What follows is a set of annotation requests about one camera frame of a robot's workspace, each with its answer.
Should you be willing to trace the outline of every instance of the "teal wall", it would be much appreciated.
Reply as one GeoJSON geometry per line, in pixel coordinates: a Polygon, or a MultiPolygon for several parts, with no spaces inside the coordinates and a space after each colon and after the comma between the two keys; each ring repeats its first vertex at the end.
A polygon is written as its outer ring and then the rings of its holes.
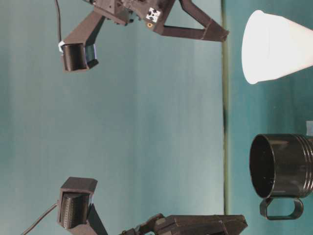
{"type": "MultiPolygon", "coordinates": [[[[221,21],[219,0],[198,2],[221,21]]],[[[66,36],[91,8],[60,5],[66,36]]],[[[192,22],[178,9],[170,22],[192,22]]],[[[157,212],[223,213],[221,44],[105,22],[100,65],[64,74],[52,0],[4,1],[0,21],[0,234],[21,233],[68,176],[98,180],[109,234],[157,212]]],[[[67,234],[55,220],[31,234],[67,234]]]]}
{"type": "MultiPolygon", "coordinates": [[[[195,1],[221,22],[219,0],[195,1]]],[[[198,27],[177,1],[168,24],[198,27]]],[[[224,211],[222,44],[138,25],[136,156],[141,217],[224,211]]]]}

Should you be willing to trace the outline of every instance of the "black cable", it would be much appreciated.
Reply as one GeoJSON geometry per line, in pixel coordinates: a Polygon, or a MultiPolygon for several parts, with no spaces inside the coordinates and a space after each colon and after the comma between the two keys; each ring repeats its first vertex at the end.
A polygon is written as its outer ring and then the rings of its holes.
{"type": "Polygon", "coordinates": [[[59,37],[59,42],[62,41],[62,36],[61,36],[61,13],[60,13],[60,7],[58,0],[54,0],[55,8],[57,10],[57,21],[58,21],[58,37],[59,37]]]}
{"type": "Polygon", "coordinates": [[[36,225],[47,215],[49,214],[54,208],[56,208],[58,205],[57,203],[53,204],[48,210],[46,210],[28,229],[26,229],[21,235],[28,234],[33,228],[36,227],[36,225]]]}

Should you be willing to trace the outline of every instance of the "black cup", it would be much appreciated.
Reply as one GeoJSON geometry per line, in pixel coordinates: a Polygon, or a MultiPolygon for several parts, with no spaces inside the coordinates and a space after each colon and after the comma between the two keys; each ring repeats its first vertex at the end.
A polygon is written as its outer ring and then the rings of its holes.
{"type": "Polygon", "coordinates": [[[257,135],[250,150],[250,174],[256,193],[263,198],[262,216],[297,219],[303,212],[300,198],[313,190],[313,144],[302,135],[257,135]],[[275,198],[293,199],[293,213],[268,216],[268,206],[275,198]]]}

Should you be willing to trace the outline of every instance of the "mug handle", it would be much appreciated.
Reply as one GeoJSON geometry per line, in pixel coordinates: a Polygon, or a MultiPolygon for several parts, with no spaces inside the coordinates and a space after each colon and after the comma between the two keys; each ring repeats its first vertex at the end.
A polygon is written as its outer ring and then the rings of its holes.
{"type": "Polygon", "coordinates": [[[291,220],[299,218],[303,213],[303,203],[300,199],[294,198],[294,211],[290,215],[268,216],[268,207],[274,198],[264,199],[260,204],[260,214],[268,220],[291,220]]]}

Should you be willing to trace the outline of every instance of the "teal backdrop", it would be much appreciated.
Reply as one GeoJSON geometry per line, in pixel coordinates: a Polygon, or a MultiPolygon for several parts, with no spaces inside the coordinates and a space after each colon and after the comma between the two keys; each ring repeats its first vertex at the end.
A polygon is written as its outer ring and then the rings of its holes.
{"type": "MultiPolygon", "coordinates": [[[[255,193],[249,173],[249,150],[257,134],[306,134],[306,121],[313,119],[311,106],[313,69],[284,78],[250,85],[241,64],[244,29],[257,9],[284,16],[313,29],[313,2],[309,0],[225,0],[224,23],[230,35],[224,48],[225,132],[227,153],[227,213],[242,213],[249,227],[243,235],[309,235],[313,232],[313,195],[303,200],[304,213],[294,221],[267,221],[259,214],[261,199],[255,193]]],[[[272,215],[287,215],[291,200],[273,203],[272,215]]]]}
{"type": "MultiPolygon", "coordinates": [[[[222,21],[219,0],[198,0],[222,21]]],[[[60,0],[63,36],[92,10],[60,0]]],[[[155,213],[222,214],[222,45],[105,22],[100,65],[62,72],[50,1],[0,8],[0,234],[19,234],[69,176],[98,180],[117,235],[155,213]]],[[[176,4],[169,23],[198,25],[176,4]]],[[[53,211],[31,234],[65,235],[53,211]]]]}

